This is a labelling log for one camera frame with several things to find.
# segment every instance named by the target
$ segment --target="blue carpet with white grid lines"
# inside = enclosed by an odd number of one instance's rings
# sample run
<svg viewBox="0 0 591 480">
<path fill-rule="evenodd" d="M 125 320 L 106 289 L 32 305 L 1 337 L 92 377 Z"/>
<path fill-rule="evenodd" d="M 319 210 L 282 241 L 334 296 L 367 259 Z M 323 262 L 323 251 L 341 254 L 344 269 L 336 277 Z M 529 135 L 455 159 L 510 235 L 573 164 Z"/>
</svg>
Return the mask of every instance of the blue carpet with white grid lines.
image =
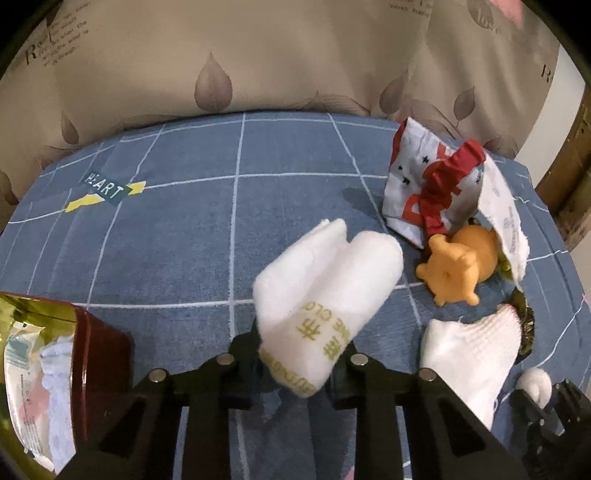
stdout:
<svg viewBox="0 0 591 480">
<path fill-rule="evenodd" d="M 376 206 L 396 127 L 343 115 L 248 113 L 126 132 L 83 148 L 48 167 L 16 209 L 0 237 L 0 290 L 79 303 L 129 332 L 135 381 L 154 367 L 197 368 L 249 329 L 255 276 L 320 220 L 343 218 L 349 238 L 382 230 Z M 584 386 L 591 316 L 527 169 L 495 161 L 531 246 L 523 286 L 535 311 L 534 352 L 509 375 L 493 426 L 517 454 L 506 401 L 516 378 L 540 365 L 555 382 Z M 64 212 L 89 193 L 80 180 L 90 170 L 146 187 L 118 206 Z M 414 275 L 419 252 L 399 240 L 407 281 L 355 343 L 388 368 L 414 372 L 431 318 L 476 320 L 512 288 L 495 275 L 479 285 L 477 307 L 438 308 Z M 305 402 L 270 384 L 252 411 L 232 416 L 230 435 L 236 479 L 342 479 L 353 466 L 353 414 L 331 410 L 322 395 Z M 179 467 L 177 458 L 176 478 Z M 404 473 L 411 477 L 408 461 Z"/>
</svg>

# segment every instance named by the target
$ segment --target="folded white cloth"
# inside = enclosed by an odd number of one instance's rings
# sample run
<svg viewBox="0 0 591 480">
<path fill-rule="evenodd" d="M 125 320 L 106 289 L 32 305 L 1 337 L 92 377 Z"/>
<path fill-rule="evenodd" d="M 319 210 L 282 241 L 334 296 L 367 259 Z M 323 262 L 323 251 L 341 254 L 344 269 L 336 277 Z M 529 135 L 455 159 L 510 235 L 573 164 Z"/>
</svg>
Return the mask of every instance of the folded white cloth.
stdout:
<svg viewBox="0 0 591 480">
<path fill-rule="evenodd" d="M 49 392 L 49 450 L 56 473 L 60 473 L 76 453 L 70 407 L 73 345 L 73 336 L 59 337 L 40 354 L 41 384 Z"/>
<path fill-rule="evenodd" d="M 346 235 L 343 220 L 323 220 L 254 282 L 259 354 L 275 380 L 300 397 L 323 386 L 402 275 L 393 237 L 361 232 L 349 244 Z"/>
<path fill-rule="evenodd" d="M 469 325 L 433 319 L 423 335 L 420 365 L 435 370 L 490 430 L 520 343 L 519 317 L 508 304 Z"/>
</svg>

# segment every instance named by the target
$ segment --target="beige fabric with leaf print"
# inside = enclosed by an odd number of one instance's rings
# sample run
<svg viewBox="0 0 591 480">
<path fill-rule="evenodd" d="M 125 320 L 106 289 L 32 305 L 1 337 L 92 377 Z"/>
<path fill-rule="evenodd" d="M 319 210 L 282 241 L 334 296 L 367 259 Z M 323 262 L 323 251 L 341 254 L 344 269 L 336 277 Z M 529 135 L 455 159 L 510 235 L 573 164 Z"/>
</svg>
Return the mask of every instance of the beige fabric with leaf print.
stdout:
<svg viewBox="0 0 591 480">
<path fill-rule="evenodd" d="M 124 129 L 251 109 L 412 115 L 514 158 L 558 52 L 521 8 L 522 28 L 488 0 L 64 0 L 0 80 L 0 191 Z"/>
</svg>

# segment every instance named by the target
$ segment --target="metal screw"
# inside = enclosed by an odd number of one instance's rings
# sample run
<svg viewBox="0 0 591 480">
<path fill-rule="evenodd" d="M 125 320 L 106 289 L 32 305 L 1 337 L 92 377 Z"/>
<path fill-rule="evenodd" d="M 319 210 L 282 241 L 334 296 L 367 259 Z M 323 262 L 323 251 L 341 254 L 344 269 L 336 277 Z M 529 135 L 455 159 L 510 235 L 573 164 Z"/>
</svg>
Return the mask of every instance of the metal screw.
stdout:
<svg viewBox="0 0 591 480">
<path fill-rule="evenodd" d="M 216 361 L 220 365 L 232 365 L 234 363 L 234 356 L 231 353 L 221 353 L 216 357 Z"/>
<path fill-rule="evenodd" d="M 362 353 L 354 353 L 353 355 L 351 355 L 350 360 L 352 364 L 357 365 L 358 367 L 362 367 L 366 365 L 367 362 L 369 362 L 369 358 L 367 357 L 367 355 L 364 355 Z"/>
<path fill-rule="evenodd" d="M 160 383 L 162 380 L 166 378 L 166 370 L 162 368 L 154 368 L 149 374 L 148 378 L 151 382 Z"/>
<path fill-rule="evenodd" d="M 432 382 L 437 378 L 437 374 L 430 368 L 422 368 L 418 371 L 418 377 L 426 382 Z"/>
</svg>

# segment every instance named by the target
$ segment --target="orange toy figure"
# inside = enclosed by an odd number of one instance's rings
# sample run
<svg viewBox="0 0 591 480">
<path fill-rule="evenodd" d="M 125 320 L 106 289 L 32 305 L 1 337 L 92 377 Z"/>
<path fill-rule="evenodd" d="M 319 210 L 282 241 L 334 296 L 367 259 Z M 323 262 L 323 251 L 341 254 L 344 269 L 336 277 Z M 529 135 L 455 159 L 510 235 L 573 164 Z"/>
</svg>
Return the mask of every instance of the orange toy figure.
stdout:
<svg viewBox="0 0 591 480">
<path fill-rule="evenodd" d="M 437 306 L 462 300 L 478 305 L 480 298 L 474 289 L 495 271 L 496 242 L 496 233 L 479 225 L 463 227 L 451 242 L 441 234 L 429 239 L 431 257 L 417 267 L 416 273 L 435 295 Z"/>
</svg>

